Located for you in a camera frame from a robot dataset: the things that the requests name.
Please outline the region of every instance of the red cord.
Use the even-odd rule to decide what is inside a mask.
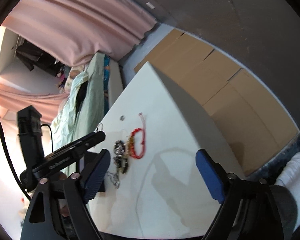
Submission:
[[[146,121],[145,121],[142,113],[140,113],[139,116],[142,121],[142,128],[136,128],[132,131],[130,138],[129,138],[129,145],[128,145],[130,156],[135,159],[141,159],[145,155],[145,151],[146,151]],[[142,131],[142,141],[141,141],[142,151],[139,155],[137,155],[134,150],[134,136],[137,132],[140,132],[140,131]]]

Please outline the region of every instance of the white cloth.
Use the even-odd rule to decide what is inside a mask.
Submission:
[[[297,203],[298,216],[294,228],[296,230],[300,225],[300,152],[287,163],[275,184],[286,187]]]

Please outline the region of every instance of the pillow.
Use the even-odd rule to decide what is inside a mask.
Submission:
[[[66,84],[65,84],[64,92],[70,93],[71,86],[72,86],[72,81],[75,79],[75,77],[77,75],[79,75],[83,71],[84,71],[84,64],[82,64],[80,66],[77,66],[77,67],[72,67],[71,68],[69,76],[68,76]]]

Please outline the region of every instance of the white table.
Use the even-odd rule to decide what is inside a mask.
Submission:
[[[146,153],[129,158],[127,174],[115,189],[105,178],[105,193],[89,202],[91,216],[101,232],[132,238],[177,239],[202,236],[219,204],[195,165],[195,154],[205,148],[227,172],[244,178],[230,147],[203,108],[178,85],[146,63],[103,118],[105,148],[114,156],[117,140],[146,120]],[[140,152],[141,133],[136,136]],[[111,163],[109,171],[115,172]]]

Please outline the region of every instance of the blue gripper pad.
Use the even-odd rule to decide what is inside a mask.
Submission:
[[[211,197],[217,200],[219,204],[222,204],[225,201],[223,183],[214,170],[212,163],[201,150],[197,151],[195,163],[205,184],[207,185]]]
[[[86,184],[84,185],[85,194],[83,196],[84,203],[88,203],[89,200],[94,199],[101,183],[106,175],[106,172],[109,168],[111,161],[110,153],[107,152],[102,157],[98,165],[94,168],[93,172],[89,176],[88,180],[86,181]]]

